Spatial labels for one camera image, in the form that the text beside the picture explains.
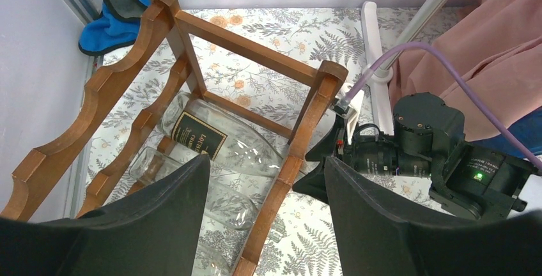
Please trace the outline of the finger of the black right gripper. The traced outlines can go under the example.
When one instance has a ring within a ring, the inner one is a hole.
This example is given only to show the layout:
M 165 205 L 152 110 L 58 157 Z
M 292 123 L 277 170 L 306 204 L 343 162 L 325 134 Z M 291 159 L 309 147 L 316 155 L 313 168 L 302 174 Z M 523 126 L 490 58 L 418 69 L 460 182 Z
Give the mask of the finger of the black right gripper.
M 325 204 L 329 203 L 324 175 L 325 159 L 334 154 L 338 134 L 344 127 L 344 119 L 341 116 L 335 116 L 332 128 L 306 153 L 305 160 L 318 162 L 318 165 L 293 184 L 294 192 L 310 196 Z

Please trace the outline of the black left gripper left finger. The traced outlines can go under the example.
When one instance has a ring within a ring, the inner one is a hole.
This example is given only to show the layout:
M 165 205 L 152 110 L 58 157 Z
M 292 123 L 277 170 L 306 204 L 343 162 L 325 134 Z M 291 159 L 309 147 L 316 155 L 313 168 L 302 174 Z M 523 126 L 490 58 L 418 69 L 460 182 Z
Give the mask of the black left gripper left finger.
M 210 180 L 198 155 L 79 218 L 1 219 L 2 275 L 190 275 Z

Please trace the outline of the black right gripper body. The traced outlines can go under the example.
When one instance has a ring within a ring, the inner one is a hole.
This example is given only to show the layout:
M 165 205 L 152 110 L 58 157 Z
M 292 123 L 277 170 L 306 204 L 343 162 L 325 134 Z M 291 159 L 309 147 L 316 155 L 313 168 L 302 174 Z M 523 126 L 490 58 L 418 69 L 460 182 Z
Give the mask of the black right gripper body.
M 374 123 L 355 127 L 351 142 L 346 130 L 339 130 L 336 157 L 361 174 L 396 176 L 399 153 L 392 135 L 385 134 Z

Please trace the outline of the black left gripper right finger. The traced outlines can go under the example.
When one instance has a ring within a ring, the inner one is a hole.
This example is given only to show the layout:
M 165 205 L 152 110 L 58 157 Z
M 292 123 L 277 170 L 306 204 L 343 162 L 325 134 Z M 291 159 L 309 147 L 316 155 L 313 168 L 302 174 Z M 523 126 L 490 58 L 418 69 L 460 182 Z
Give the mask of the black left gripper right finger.
M 540 275 L 541 212 L 482 223 L 417 204 L 338 158 L 324 167 L 344 275 Z

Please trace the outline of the clear slim glass bottle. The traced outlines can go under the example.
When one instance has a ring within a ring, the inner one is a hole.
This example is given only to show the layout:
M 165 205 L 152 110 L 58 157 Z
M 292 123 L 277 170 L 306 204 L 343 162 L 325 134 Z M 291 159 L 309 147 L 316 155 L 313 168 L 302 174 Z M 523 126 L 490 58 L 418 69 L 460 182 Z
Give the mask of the clear slim glass bottle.
M 255 129 L 211 103 L 181 91 L 171 101 L 158 129 L 196 153 L 207 153 L 226 169 L 274 178 L 283 158 Z

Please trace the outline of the brown wooden wine rack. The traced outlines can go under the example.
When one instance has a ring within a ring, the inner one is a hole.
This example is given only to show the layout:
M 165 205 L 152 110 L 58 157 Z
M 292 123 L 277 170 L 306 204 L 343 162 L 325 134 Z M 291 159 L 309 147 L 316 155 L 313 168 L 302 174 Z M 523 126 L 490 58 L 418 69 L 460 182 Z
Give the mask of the brown wooden wine rack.
M 160 43 L 167 40 L 176 61 L 166 86 L 138 114 L 120 154 L 92 180 L 81 213 L 104 204 L 157 125 L 165 131 L 160 148 L 166 153 L 175 144 L 183 144 L 198 153 L 207 151 L 217 160 L 219 153 L 231 148 L 235 160 L 246 163 L 250 170 L 264 166 L 262 152 L 233 136 L 235 128 L 250 121 L 287 138 L 289 144 L 284 162 L 270 164 L 274 182 L 234 266 L 235 275 L 253 275 L 277 212 L 304 162 L 311 136 L 345 83 L 348 70 L 332 61 L 313 68 L 183 11 L 178 0 L 150 1 L 129 53 L 113 65 L 98 68 L 85 84 L 84 101 L 75 121 L 58 138 L 32 149 L 13 171 L 12 194 L 1 217 L 23 222 L 31 218 Z M 193 36 L 309 86 L 294 127 L 286 128 L 209 91 L 191 41 Z

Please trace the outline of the blue glass bottle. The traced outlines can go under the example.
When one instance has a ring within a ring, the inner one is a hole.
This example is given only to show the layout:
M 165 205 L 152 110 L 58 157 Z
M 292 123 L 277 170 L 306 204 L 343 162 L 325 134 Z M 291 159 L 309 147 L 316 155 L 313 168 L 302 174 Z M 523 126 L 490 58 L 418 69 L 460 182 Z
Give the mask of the blue glass bottle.
M 513 123 L 508 130 L 535 156 L 541 155 L 541 108 Z M 509 155 L 525 158 L 524 154 L 499 134 L 489 139 L 474 142 L 485 148 L 497 150 Z

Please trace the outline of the clear labelled square bottle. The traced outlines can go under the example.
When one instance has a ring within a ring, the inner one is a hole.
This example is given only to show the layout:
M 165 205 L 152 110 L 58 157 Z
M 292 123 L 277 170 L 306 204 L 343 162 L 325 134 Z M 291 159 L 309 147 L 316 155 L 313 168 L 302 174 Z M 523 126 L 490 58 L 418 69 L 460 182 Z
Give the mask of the clear labelled square bottle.
M 192 276 L 230 276 L 231 270 L 220 252 L 214 248 L 198 243 Z

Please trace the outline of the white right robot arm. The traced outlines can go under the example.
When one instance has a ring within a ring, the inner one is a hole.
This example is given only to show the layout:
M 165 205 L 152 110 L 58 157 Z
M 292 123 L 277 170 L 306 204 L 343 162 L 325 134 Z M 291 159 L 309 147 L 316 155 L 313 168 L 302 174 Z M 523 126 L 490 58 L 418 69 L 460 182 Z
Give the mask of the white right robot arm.
M 430 93 L 401 98 L 393 134 L 373 123 L 350 127 L 337 116 L 307 154 L 317 166 L 295 192 L 328 202 L 324 167 L 336 157 L 361 174 L 431 180 L 429 196 L 457 217 L 497 221 L 541 208 L 541 172 L 529 161 L 465 140 L 463 113 Z

